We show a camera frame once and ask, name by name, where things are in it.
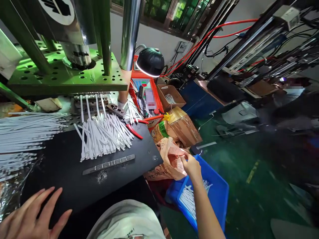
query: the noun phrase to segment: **pile of white strips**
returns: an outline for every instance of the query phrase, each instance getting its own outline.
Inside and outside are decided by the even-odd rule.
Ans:
[[[206,180],[203,180],[204,187],[208,194],[209,188],[212,184],[208,185]],[[191,185],[184,187],[182,194],[180,195],[181,203],[187,208],[192,217],[196,220],[196,210],[195,210],[195,201],[194,201],[194,191],[191,189]]]
[[[111,154],[116,150],[125,150],[125,147],[130,148],[132,145],[131,140],[134,138],[134,135],[116,115],[106,113],[103,95],[100,94],[99,97],[102,102],[103,113],[100,113],[99,111],[98,95],[95,94],[97,116],[91,117],[88,95],[85,95],[85,97],[80,95],[81,118],[83,125],[74,125],[82,140],[80,162],[84,159],[96,159],[98,156]],[[84,121],[83,98],[85,98],[86,105],[88,107],[88,120],[86,122]],[[138,121],[138,119],[142,119],[142,117],[139,115],[135,105],[131,101],[128,101],[128,104],[129,108],[127,113],[130,115],[131,124],[133,124],[134,119]]]
[[[43,141],[50,140],[62,132],[67,125],[65,114],[14,112],[20,115],[0,119],[0,182],[14,178],[17,171],[32,164],[36,153],[44,149]]]

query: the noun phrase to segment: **person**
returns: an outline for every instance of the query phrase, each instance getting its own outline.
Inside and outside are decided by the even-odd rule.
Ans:
[[[190,154],[181,158],[194,187],[198,237],[225,239],[204,188],[198,161]],[[49,229],[50,218],[62,188],[53,193],[37,219],[42,203],[53,191],[54,187],[40,190],[7,216],[0,224],[0,239],[57,239],[72,213],[71,209],[67,210]],[[124,200],[102,214],[87,237],[91,238],[165,239],[165,236],[152,209],[135,200]]]

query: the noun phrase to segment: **green press plate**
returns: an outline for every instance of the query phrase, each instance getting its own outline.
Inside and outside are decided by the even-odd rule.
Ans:
[[[60,44],[56,44],[58,51],[48,51],[42,41],[36,41],[42,53],[47,58],[52,73],[39,75],[38,68],[30,58],[21,60],[8,86],[20,96],[35,95],[67,95],[86,92],[124,91],[127,84],[122,78],[122,71],[112,53],[112,73],[104,75],[103,60],[95,49],[90,49],[92,60],[96,65],[92,69],[77,70],[65,66],[65,57]]]

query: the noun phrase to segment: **brown paper bag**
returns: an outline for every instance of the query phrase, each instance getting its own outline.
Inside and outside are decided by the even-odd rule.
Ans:
[[[149,181],[158,181],[163,179],[181,180],[187,174],[184,170],[181,155],[186,155],[187,152],[179,148],[172,137],[163,138],[157,146],[160,148],[160,155],[163,163],[157,166],[154,170],[144,174],[144,177]]]

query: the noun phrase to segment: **window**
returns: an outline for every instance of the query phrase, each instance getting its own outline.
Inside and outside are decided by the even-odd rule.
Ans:
[[[124,0],[110,0],[111,11],[123,14]],[[140,22],[177,37],[191,40],[215,0],[142,0]]]

